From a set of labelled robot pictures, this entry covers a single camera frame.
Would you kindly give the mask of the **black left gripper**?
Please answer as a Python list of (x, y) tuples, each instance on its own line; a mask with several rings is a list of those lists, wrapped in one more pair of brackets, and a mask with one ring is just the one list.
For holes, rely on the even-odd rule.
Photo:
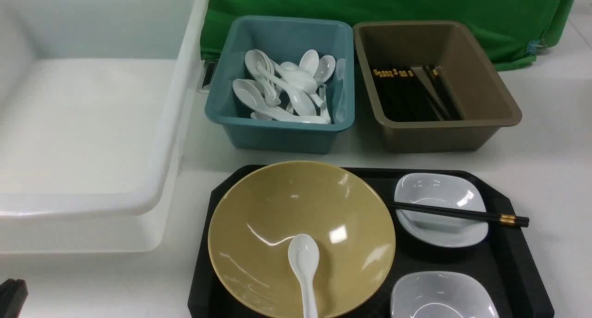
[(5, 280), (0, 286), (0, 317), (19, 318), (27, 296), (25, 280)]

